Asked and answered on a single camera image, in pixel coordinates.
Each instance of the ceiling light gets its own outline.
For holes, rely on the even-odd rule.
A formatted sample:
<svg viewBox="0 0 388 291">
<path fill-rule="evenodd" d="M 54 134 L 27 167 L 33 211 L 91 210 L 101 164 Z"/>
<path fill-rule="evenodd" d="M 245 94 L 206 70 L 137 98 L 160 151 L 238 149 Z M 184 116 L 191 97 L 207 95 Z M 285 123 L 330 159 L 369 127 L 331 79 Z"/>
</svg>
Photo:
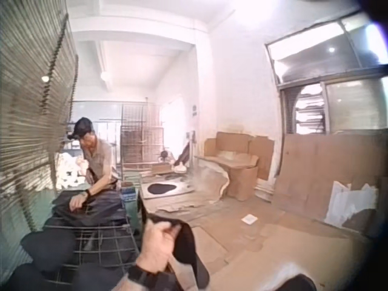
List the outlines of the ceiling light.
<svg viewBox="0 0 388 291">
<path fill-rule="evenodd" d="M 102 73 L 101 73 L 101 79 L 102 79 L 103 81 L 108 81 L 108 80 L 110 79 L 109 73 L 108 73 L 108 72 L 102 72 Z"/>
</svg>

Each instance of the window frame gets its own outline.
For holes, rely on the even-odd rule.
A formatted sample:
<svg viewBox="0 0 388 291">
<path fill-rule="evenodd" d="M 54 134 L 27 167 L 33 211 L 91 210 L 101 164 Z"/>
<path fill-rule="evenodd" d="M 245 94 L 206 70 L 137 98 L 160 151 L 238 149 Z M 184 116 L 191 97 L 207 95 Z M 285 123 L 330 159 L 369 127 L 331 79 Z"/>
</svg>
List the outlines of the window frame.
<svg viewBox="0 0 388 291">
<path fill-rule="evenodd" d="M 330 127 L 330 110 L 329 110 L 329 99 L 327 97 L 327 85 L 341 83 L 341 82 L 348 82 L 348 81 L 357 81 L 360 79 L 377 79 L 377 78 L 383 78 L 383 77 L 388 76 L 388 64 L 381 64 L 381 65 L 368 66 L 368 67 L 362 65 L 359 53 L 357 52 L 357 49 L 356 49 L 355 44 L 350 36 L 350 33 L 346 30 L 346 28 L 343 24 L 344 19 L 349 18 L 349 17 L 354 16 L 354 15 L 357 15 L 357 14 L 362 14 L 362 11 L 357 10 L 355 12 L 348 13 L 346 15 L 343 15 L 339 18 L 336 18 L 336 19 L 333 19 L 330 21 L 324 21 L 324 22 L 320 22 L 320 23 L 311 25 L 310 27 L 307 27 L 303 30 L 288 34 L 286 36 L 283 36 L 282 38 L 276 39 L 274 41 L 271 41 L 271 42 L 268 42 L 265 44 L 266 54 L 267 54 L 269 61 L 270 61 L 273 78 L 275 80 L 275 85 L 276 85 L 276 88 L 278 91 L 278 96 L 280 98 L 280 105 L 282 107 L 281 108 L 281 113 L 282 113 L 281 118 L 282 118 L 283 135 L 287 134 L 287 118 L 286 118 L 286 116 L 287 116 L 286 115 L 287 114 L 286 113 L 286 111 L 287 111 L 287 109 L 286 109 L 287 96 L 285 94 L 285 89 L 289 89 L 289 88 L 293 88 L 293 87 L 307 86 L 307 85 L 312 85 L 312 84 L 317 84 L 317 83 L 321 84 L 321 87 L 323 89 L 322 96 L 324 99 L 324 114 L 325 114 L 325 122 L 326 122 L 325 123 L 326 131 L 324 134 L 330 135 L 330 134 L 334 134 L 334 133 L 332 132 L 332 129 Z M 282 41 L 284 39 L 293 37 L 295 35 L 304 33 L 308 30 L 311 30 L 311 29 L 314 29 L 317 27 L 321 27 L 321 26 L 324 26 L 324 25 L 327 25 L 330 23 L 335 23 L 335 22 L 341 26 L 341 28 L 344 32 L 344 35 L 346 36 L 346 38 L 347 38 L 347 40 L 352 48 L 353 54 L 356 56 L 356 60 L 358 62 L 359 68 L 347 70 L 345 72 L 331 73 L 331 74 L 320 75 L 320 76 L 316 76 L 316 77 L 312 77 L 312 78 L 297 79 L 294 81 L 280 83 L 279 78 L 278 78 L 276 71 L 275 71 L 275 60 L 271 56 L 271 52 L 270 52 L 269 47 L 276 42 L 279 42 L 279 41 Z M 343 130 L 341 132 L 343 132 L 343 133 L 354 132 L 354 130 Z M 297 134 L 294 126 L 293 126 L 293 133 L 292 134 Z"/>
</svg>

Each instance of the window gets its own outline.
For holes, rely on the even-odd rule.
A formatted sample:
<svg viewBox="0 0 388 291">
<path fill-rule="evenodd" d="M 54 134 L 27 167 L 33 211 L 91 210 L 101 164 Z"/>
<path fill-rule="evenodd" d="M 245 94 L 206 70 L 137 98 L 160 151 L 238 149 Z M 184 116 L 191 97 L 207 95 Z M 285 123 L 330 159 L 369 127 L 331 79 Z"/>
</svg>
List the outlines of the window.
<svg viewBox="0 0 388 291">
<path fill-rule="evenodd" d="M 286 133 L 388 127 L 388 51 L 363 13 L 267 46 L 281 91 Z"/>
<path fill-rule="evenodd" d="M 388 77 L 327 86 L 332 132 L 387 127 Z"/>
<path fill-rule="evenodd" d="M 269 45 L 279 82 L 359 68 L 344 30 L 330 23 Z"/>
<path fill-rule="evenodd" d="M 174 158 L 182 153 L 186 142 L 185 108 L 182 97 L 166 104 L 161 110 L 165 148 Z"/>
<path fill-rule="evenodd" d="M 369 22 L 363 13 L 343 19 L 342 23 L 363 67 L 388 64 L 387 45 L 377 24 Z"/>
<path fill-rule="evenodd" d="M 321 84 L 289 88 L 284 91 L 288 108 L 287 133 L 326 132 L 323 89 Z"/>
</svg>

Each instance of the black cloth piece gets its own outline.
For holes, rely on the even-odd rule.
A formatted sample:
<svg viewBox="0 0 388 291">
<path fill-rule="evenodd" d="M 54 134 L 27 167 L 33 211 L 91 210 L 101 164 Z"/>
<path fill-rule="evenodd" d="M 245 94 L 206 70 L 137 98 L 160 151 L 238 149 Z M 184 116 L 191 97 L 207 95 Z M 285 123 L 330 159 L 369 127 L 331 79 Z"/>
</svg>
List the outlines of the black cloth piece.
<svg viewBox="0 0 388 291">
<path fill-rule="evenodd" d="M 54 272 L 71 260 L 76 246 L 75 235 L 67 229 L 32 232 L 20 242 L 40 271 Z"/>
<path fill-rule="evenodd" d="M 155 183 L 155 184 L 149 185 L 147 190 L 151 194 L 161 195 L 161 194 L 167 193 L 168 191 L 174 190 L 175 188 L 176 188 L 176 185 Z"/>
<path fill-rule="evenodd" d="M 108 270 L 96 264 L 83 264 L 74 276 L 72 291 L 111 291 L 123 276 L 121 268 Z"/>
<path fill-rule="evenodd" d="M 66 223 L 62 218 L 53 215 L 48 220 L 45 221 L 43 225 L 43 229 L 49 229 L 49 228 L 68 228 L 71 227 L 69 223 Z"/>
<path fill-rule="evenodd" d="M 51 291 L 50 284 L 33 264 L 20 265 L 13 271 L 4 291 Z"/>
<path fill-rule="evenodd" d="M 136 246 L 129 229 L 101 229 L 76 246 L 70 264 L 96 263 L 103 267 L 118 267 L 136 261 Z"/>
<path fill-rule="evenodd" d="M 205 265 L 196 253 L 195 238 L 192 228 L 179 219 L 170 219 L 155 214 L 148 214 L 153 223 L 169 221 L 172 226 L 180 225 L 181 230 L 175 239 L 173 256 L 182 264 L 190 264 L 193 268 L 196 283 L 199 289 L 205 289 L 210 282 L 210 275 Z"/>
<path fill-rule="evenodd" d="M 298 276 L 287 280 L 280 288 L 277 288 L 276 291 L 316 291 L 316 287 L 310 278 L 299 274 Z"/>
<path fill-rule="evenodd" d="M 80 191 L 63 191 L 54 201 L 53 214 L 75 227 L 93 227 L 111 221 L 125 221 L 127 212 L 119 191 L 103 190 L 84 203 L 82 209 L 71 212 L 69 202 Z"/>
</svg>

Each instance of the cardboard floor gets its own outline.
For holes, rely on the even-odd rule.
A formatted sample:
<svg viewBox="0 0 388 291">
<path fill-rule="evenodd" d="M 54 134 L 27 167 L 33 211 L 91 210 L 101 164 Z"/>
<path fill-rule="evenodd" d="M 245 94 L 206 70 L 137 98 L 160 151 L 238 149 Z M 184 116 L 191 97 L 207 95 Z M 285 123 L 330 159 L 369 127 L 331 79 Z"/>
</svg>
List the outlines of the cardboard floor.
<svg viewBox="0 0 388 291">
<path fill-rule="evenodd" d="M 277 209 L 253 197 L 166 215 L 187 221 L 211 274 L 209 290 L 270 291 L 299 273 L 338 290 L 368 251 L 362 236 Z M 241 221 L 251 214 L 252 225 Z"/>
</svg>

